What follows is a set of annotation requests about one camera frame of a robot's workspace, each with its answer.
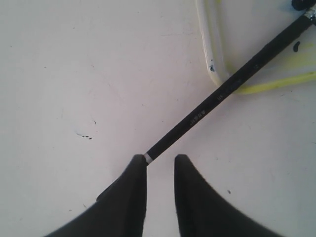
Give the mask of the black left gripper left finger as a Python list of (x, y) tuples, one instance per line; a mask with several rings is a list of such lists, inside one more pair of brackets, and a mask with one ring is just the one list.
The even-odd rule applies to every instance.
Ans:
[(50, 237), (140, 237), (147, 205), (147, 162), (135, 155), (96, 202)]

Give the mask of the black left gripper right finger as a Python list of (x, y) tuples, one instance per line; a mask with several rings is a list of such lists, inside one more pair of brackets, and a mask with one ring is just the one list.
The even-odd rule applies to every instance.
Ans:
[(174, 194), (182, 237), (270, 237), (272, 232), (224, 200), (187, 155), (174, 163)]

